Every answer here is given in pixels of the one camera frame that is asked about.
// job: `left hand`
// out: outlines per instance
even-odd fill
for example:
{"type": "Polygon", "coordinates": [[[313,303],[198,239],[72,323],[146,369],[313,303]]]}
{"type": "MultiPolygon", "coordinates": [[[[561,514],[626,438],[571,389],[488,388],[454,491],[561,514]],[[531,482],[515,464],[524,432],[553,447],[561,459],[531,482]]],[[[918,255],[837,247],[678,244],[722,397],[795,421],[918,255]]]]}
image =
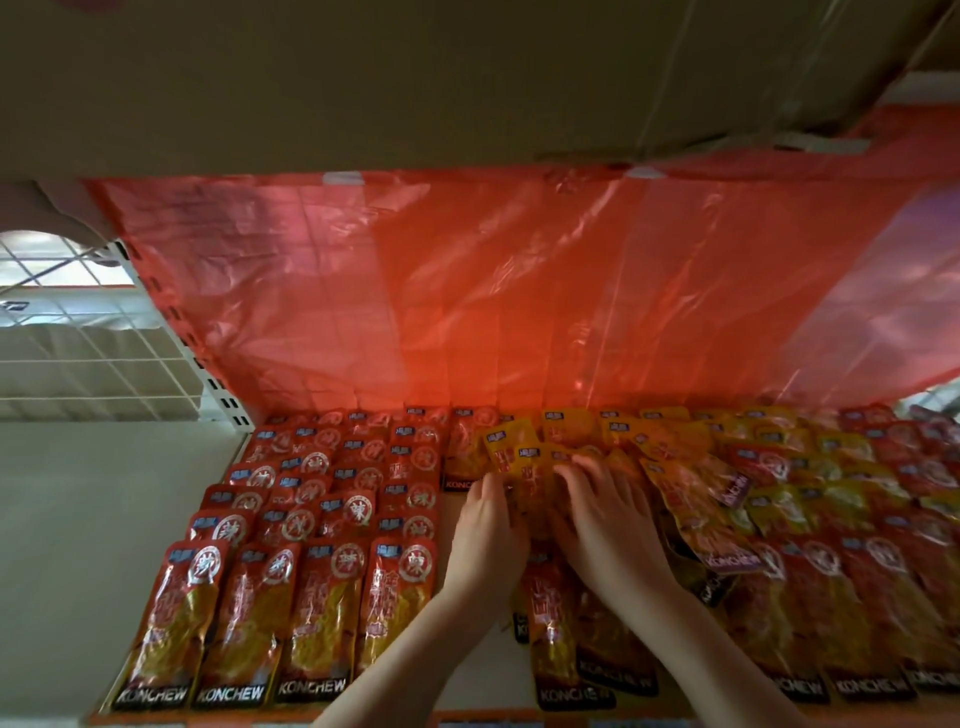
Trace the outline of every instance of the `left hand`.
{"type": "Polygon", "coordinates": [[[503,477],[487,473],[473,483],[460,512],[440,597],[478,619],[496,619],[530,555],[526,523],[510,525],[503,477]]]}

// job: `wire rack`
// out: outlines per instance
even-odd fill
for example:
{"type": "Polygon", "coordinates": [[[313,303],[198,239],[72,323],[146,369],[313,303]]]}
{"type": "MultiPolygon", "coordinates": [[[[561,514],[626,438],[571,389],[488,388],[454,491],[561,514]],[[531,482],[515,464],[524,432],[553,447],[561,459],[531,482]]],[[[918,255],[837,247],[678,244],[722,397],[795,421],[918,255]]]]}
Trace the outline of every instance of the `wire rack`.
{"type": "MultiPolygon", "coordinates": [[[[252,429],[169,329],[122,244],[59,236],[24,254],[0,233],[0,420],[223,420],[252,429]]],[[[43,233],[20,233],[34,236],[43,233]]]]}

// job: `forearm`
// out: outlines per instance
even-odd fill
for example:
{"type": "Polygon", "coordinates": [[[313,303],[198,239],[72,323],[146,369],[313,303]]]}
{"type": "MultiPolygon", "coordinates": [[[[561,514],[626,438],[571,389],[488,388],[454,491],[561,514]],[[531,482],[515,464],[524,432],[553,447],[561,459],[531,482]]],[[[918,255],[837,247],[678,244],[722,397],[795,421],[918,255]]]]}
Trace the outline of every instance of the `forearm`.
{"type": "Polygon", "coordinates": [[[709,728],[806,726],[796,706],[679,587],[664,587],[653,597],[630,590],[623,609],[616,611],[673,675],[709,728]]]}
{"type": "Polygon", "coordinates": [[[450,673],[483,639],[483,625],[440,592],[313,728],[425,725],[450,673]]]}

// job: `right hand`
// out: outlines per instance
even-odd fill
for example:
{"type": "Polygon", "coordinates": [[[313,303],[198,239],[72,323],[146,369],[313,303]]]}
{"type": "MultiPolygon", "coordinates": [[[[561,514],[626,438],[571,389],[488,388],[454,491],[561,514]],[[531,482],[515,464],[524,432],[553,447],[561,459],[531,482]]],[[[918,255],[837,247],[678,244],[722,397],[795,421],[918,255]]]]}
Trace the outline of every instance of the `right hand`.
{"type": "Polygon", "coordinates": [[[570,493],[575,532],[558,512],[549,518],[554,540],[584,584],[617,614],[628,609],[625,586],[641,597],[679,590],[643,493],[598,460],[574,455],[573,463],[554,471],[570,493]]]}

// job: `plastic wrap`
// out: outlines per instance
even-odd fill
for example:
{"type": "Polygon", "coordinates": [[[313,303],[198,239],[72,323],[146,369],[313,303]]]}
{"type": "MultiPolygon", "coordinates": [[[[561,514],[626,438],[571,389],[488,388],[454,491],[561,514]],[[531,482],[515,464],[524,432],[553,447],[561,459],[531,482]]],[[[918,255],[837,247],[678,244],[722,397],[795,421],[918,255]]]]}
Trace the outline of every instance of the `plastic wrap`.
{"type": "Polygon", "coordinates": [[[90,189],[173,328],[260,414],[843,405],[960,373],[958,131],[960,110],[881,109],[859,157],[724,153],[661,179],[524,167],[90,189]]]}

